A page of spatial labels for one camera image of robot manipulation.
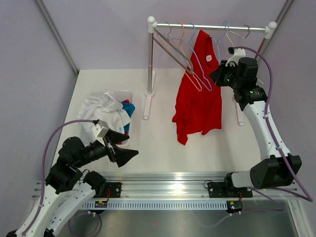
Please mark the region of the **magenta t shirt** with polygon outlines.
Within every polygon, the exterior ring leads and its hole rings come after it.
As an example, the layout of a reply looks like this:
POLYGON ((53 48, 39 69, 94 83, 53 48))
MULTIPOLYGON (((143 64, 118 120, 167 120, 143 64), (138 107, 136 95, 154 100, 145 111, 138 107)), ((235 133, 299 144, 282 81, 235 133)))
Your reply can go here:
POLYGON ((117 110, 117 114, 118 114, 118 122, 117 122, 117 131, 126 135, 125 132, 124 132, 124 126, 127 125, 129 122, 131 122, 131 118, 129 118, 127 112, 122 108, 123 105, 122 105, 122 102, 120 102, 121 106, 120 108, 117 110))

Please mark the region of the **red t shirt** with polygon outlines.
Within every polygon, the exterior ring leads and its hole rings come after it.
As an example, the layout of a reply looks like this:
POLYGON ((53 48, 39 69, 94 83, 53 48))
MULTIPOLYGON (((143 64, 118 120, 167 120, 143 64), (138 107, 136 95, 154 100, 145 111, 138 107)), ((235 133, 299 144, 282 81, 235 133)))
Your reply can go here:
MULTIPOLYGON (((216 86, 210 77, 210 74, 217 70, 219 66, 210 35, 200 30, 193 49, 204 70, 204 76, 212 85, 212 91, 208 91, 200 83, 202 91, 199 92, 187 76, 183 75, 176 97, 176 112, 172 118, 172 122, 176 124, 177 140, 182 145, 186 144, 189 134, 200 132, 202 135, 206 135, 211 130, 222 128, 221 88, 216 86)), ((194 67, 193 71, 209 86, 202 76, 201 69, 193 53, 191 61, 194 67)), ((188 76, 200 89, 193 75, 188 74, 188 76)))

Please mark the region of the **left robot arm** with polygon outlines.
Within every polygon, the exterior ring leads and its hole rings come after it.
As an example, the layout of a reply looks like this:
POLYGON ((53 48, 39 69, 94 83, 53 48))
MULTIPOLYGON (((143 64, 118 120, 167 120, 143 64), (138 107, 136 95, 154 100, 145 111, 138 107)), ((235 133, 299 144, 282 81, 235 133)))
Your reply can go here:
POLYGON ((22 226, 9 237, 56 237, 80 207, 93 197, 101 197, 106 178, 96 171, 86 175, 80 168, 108 157, 118 167, 138 155, 137 150, 123 149, 117 144, 129 136, 99 124, 92 127, 95 141, 85 146, 78 137, 66 139, 59 150, 57 162, 51 167, 41 196, 22 226))

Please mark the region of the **light blue hanger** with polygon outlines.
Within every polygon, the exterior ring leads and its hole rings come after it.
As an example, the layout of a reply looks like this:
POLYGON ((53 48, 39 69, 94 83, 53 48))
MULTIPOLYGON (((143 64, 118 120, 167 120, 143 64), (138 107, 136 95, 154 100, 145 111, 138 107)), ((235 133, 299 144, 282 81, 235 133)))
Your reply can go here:
POLYGON ((218 65, 220 65, 221 62, 221 53, 220 53, 220 44, 223 41, 224 36, 226 35, 226 33, 229 30, 230 27, 230 22, 229 20, 225 20, 222 24, 222 26, 225 27, 225 32, 218 38, 216 39, 215 37, 211 37, 212 41, 216 44, 216 49, 217 49, 217 61, 218 61, 218 65))
POLYGON ((181 22, 178 22, 178 23, 179 23, 179 24, 182 26, 182 28, 183 28, 183 33, 182 33, 181 38, 180 38, 180 39, 178 39, 178 38, 171 38, 171 39, 169 39, 169 34, 167 34, 167 39, 168 39, 170 42, 179 45, 180 48, 181 48, 181 50, 182 50, 182 53, 183 53, 184 55, 185 55, 185 53, 184 53, 183 48, 182 48, 182 46, 181 46, 182 42, 184 42, 185 44, 187 44, 187 45, 190 46, 190 49, 192 50, 192 52, 193 52, 193 54, 195 55, 196 60, 197 60, 197 62, 198 62, 198 64, 199 64, 199 67, 200 67, 201 72, 202 72, 202 76, 203 76, 204 80, 208 83, 209 86, 207 86, 207 85, 203 82, 203 80, 202 80, 194 71, 193 71, 192 75, 193 75, 193 78, 198 82, 198 84, 199 84, 199 86, 200 86, 200 89, 195 85, 195 83, 191 80, 191 78, 188 76, 188 74, 187 74, 186 72, 185 72, 185 75, 186 75, 187 78, 192 82, 192 84, 197 88, 197 90, 198 90, 199 92, 202 91, 202 86, 200 85, 200 83, 202 83, 202 84, 204 85, 204 87, 205 87, 208 91, 212 91, 212 85, 211 85, 211 83, 209 82, 209 80, 204 76, 204 70, 203 70, 203 68, 202 68, 202 66, 201 66, 201 63, 200 63, 200 61, 199 61, 199 59, 198 59, 198 56, 197 56, 196 52, 195 52, 194 49, 192 48, 192 39, 193 39, 193 36, 195 35, 195 32, 196 32, 195 26, 194 26, 193 23, 191 23, 191 25, 193 25, 193 28, 194 28, 194 33, 192 34, 192 36, 191 36, 191 38, 190 38, 190 41, 189 41, 189 42, 186 42, 185 40, 183 40, 184 33, 185 33, 185 28, 184 28, 184 26, 183 26, 183 24, 182 24, 181 22))

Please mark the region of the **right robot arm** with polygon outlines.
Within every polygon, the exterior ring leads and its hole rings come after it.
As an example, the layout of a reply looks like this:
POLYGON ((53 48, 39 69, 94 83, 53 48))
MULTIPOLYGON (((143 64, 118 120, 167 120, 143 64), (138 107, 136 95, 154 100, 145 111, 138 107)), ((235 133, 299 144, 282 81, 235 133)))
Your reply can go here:
POLYGON ((223 190, 235 196, 241 189, 278 188, 289 186, 302 166, 284 144, 273 121, 268 97, 257 83, 257 60, 241 57, 238 62, 222 60, 210 74, 217 86, 228 86, 234 91, 234 100, 247 117, 260 152, 260 162, 248 171, 228 173, 223 190))

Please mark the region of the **blue t shirt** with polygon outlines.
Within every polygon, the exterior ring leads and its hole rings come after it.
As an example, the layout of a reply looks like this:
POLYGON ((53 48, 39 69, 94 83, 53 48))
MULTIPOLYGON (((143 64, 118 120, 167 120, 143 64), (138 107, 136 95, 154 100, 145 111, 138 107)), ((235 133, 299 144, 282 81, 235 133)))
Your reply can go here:
MULTIPOLYGON (((122 105, 123 105, 122 108, 127 112, 129 118, 131 119, 135 111, 135 106, 132 103, 130 103, 129 100, 123 101, 122 105)), ((130 130, 130 122, 124 126, 125 134, 128 134, 129 130, 130 130)))

